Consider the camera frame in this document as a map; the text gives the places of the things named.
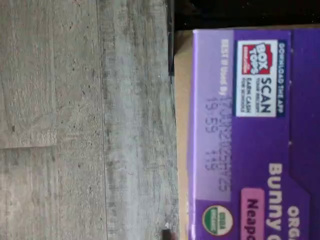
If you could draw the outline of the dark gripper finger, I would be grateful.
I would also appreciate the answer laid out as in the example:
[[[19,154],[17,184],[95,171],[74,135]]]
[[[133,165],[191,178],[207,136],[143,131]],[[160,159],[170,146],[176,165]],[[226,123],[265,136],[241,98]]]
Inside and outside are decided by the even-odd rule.
[[[170,229],[163,229],[161,231],[161,240],[176,240],[177,237]]]

